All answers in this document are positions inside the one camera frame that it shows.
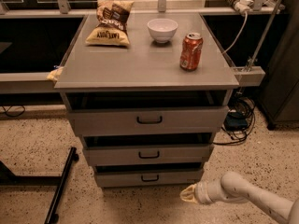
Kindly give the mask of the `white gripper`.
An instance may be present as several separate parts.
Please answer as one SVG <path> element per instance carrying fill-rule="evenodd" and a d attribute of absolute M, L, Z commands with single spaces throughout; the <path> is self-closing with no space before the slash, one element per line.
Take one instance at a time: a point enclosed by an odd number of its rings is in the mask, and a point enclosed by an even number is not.
<path fill-rule="evenodd" d="M 209 196 L 208 188 L 208 182 L 200 181 L 196 185 L 189 185 L 179 194 L 179 196 L 180 199 L 186 203 L 197 203 L 198 201 L 200 204 L 212 204 L 213 201 Z"/>

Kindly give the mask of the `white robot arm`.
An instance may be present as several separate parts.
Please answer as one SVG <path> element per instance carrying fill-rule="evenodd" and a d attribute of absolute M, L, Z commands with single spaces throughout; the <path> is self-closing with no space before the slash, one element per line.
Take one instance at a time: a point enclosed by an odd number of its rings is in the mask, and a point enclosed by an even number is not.
<path fill-rule="evenodd" d="M 278 224 L 299 224 L 299 200 L 294 202 L 251 184 L 236 172 L 226 172 L 211 182 L 200 181 L 180 193 L 187 203 L 213 204 L 251 202 Z"/>

